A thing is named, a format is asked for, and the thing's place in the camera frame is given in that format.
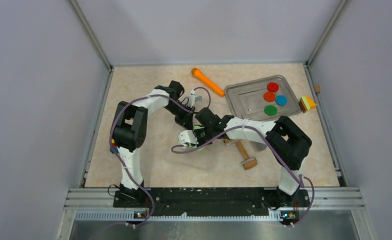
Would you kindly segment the wooden double-ended roller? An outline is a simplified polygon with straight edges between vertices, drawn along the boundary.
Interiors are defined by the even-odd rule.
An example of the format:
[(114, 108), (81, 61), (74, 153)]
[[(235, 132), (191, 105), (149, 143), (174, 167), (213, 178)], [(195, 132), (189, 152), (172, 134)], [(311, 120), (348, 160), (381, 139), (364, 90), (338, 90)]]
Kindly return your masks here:
[(243, 146), (240, 140), (224, 139), (223, 143), (226, 146), (235, 145), (237, 147), (239, 153), (243, 157), (243, 161), (240, 164), (242, 165), (244, 170), (252, 169), (258, 165), (257, 159), (248, 154), (248, 152), (246, 151), (245, 147)]

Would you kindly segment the green dough lump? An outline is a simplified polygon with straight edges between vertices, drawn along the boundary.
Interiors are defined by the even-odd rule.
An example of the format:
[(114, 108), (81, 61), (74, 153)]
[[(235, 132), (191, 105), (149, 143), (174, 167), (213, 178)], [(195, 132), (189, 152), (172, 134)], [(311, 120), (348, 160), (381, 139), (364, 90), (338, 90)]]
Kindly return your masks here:
[(196, 147), (199, 148), (206, 142), (205, 128), (202, 125), (196, 124), (193, 126), (193, 134), (197, 140)]

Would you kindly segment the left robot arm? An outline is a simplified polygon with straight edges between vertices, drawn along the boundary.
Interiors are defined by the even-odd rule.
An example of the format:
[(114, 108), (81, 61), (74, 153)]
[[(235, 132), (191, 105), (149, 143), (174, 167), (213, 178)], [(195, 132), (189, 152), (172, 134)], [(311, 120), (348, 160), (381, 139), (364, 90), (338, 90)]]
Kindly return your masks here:
[(185, 106), (179, 97), (184, 87), (172, 80), (168, 86), (156, 86), (149, 94), (131, 102), (121, 101), (109, 133), (112, 152), (119, 157), (122, 165), (122, 179), (119, 191), (133, 207), (144, 202), (141, 191), (143, 177), (140, 168), (141, 147), (147, 136), (148, 117), (159, 109), (166, 109), (174, 115), (174, 121), (185, 130), (193, 129), (195, 108)]

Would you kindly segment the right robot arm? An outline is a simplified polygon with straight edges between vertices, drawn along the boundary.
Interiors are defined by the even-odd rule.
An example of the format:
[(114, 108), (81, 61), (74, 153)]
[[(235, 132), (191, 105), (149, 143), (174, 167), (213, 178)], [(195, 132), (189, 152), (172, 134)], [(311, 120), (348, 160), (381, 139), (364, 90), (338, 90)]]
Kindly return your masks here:
[(275, 121), (255, 121), (232, 115), (219, 117), (209, 108), (203, 108), (195, 119), (201, 128), (194, 130), (198, 146), (206, 146), (216, 139), (246, 140), (268, 147), (281, 165), (277, 200), (283, 206), (291, 206), (302, 187), (299, 173), (308, 156), (312, 140), (287, 116)]

